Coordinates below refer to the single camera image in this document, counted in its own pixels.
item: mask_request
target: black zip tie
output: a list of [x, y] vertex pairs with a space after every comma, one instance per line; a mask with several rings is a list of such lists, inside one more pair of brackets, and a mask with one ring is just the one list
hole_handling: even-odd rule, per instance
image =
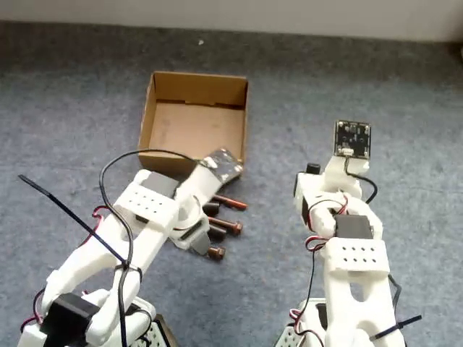
[[29, 179], [28, 177], [24, 175], [18, 175], [18, 177], [25, 183], [29, 184], [32, 188], [36, 189], [38, 192], [41, 194], [45, 195], [47, 198], [49, 198], [51, 201], [53, 201], [59, 208], [61, 208], [69, 217], [71, 217], [73, 220], [79, 223], [80, 226], [82, 226], [91, 236], [93, 236], [95, 239], [97, 239], [111, 254], [113, 254], [118, 260], [121, 262], [124, 262], [125, 259], [121, 257], [109, 244], [106, 243], [88, 224], [86, 224], [78, 215], [73, 213], [63, 202], [58, 200], [57, 197], [55, 197], [52, 193], [50, 193], [48, 190], [43, 188], [42, 186], [39, 186], [37, 183], [35, 183], [32, 179]]
[[134, 270], [134, 271], [137, 271], [138, 274], [140, 275], [140, 283], [142, 283], [142, 279], [143, 279], [143, 271], [142, 269], [140, 269], [139, 267], [135, 267], [131, 264], [127, 264], [126, 262], [124, 264], [119, 264], [117, 265], [115, 268], [114, 268], [114, 271], [117, 271], [119, 269], [123, 269], [123, 270], [126, 270], [126, 269], [129, 269], [129, 270]]
[[380, 338], [383, 338], [384, 336], [386, 335], [389, 335], [390, 333], [396, 331], [396, 330], [400, 330], [402, 329], [404, 326], [408, 325], [408, 324], [412, 324], [412, 323], [415, 323], [417, 322], [418, 320], [421, 320], [422, 319], [422, 315], [418, 315], [418, 316], [414, 316], [412, 318], [409, 318], [408, 320], [404, 320], [403, 322], [397, 322], [397, 324], [395, 324], [394, 326], [390, 327], [389, 329], [386, 329], [384, 330], [383, 332], [381, 333], [378, 333], [372, 337], [370, 337], [370, 341], [375, 341], [375, 340], [379, 340]]

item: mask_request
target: rusty bolt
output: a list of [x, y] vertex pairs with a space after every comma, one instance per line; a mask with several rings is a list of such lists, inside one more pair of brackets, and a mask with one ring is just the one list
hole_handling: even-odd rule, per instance
[[209, 247], [208, 256], [214, 260], [222, 260], [225, 257], [225, 249], [222, 247]]
[[214, 217], [209, 217], [209, 223], [216, 224], [217, 226], [223, 226], [227, 230], [231, 231], [232, 234], [238, 236], [243, 230], [243, 224], [241, 222], [229, 222], [228, 220], [218, 219]]

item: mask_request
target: white wall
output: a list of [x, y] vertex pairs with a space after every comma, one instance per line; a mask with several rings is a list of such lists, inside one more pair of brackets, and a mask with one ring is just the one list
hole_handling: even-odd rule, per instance
[[0, 19], [463, 40], [463, 0], [0, 0]]

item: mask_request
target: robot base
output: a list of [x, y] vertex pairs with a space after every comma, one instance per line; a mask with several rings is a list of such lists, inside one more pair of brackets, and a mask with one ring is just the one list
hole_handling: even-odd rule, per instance
[[[305, 301], [301, 302], [299, 309], [302, 309]], [[300, 331], [311, 329], [315, 331], [321, 340], [325, 340], [326, 326], [326, 300], [313, 298], [309, 300], [309, 304], [305, 309], [304, 315], [300, 320]], [[318, 339], [312, 334], [307, 333], [304, 336], [299, 336], [294, 331], [294, 323], [288, 324], [274, 347], [321, 347]]]
[[130, 347], [178, 347], [174, 335], [160, 314], [156, 315], [144, 337], [145, 339], [139, 338]]

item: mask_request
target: cable tie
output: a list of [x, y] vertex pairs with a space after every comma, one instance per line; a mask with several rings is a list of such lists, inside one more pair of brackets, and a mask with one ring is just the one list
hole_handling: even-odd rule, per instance
[[406, 326], [408, 324], [415, 323], [415, 322], [417, 322], [418, 320], [421, 320], [421, 319], [422, 319], [422, 315], [420, 314], [418, 316], [414, 316], [412, 318], [409, 318], [408, 320], [404, 320], [402, 322], [397, 322], [397, 324], [393, 325], [389, 329], [386, 329], [386, 330], [382, 331], [381, 333], [378, 333], [378, 334], [370, 337], [370, 341], [379, 340], [380, 338], [383, 338], [384, 336], [389, 335], [390, 333], [393, 333], [396, 330], [400, 330], [404, 326]]

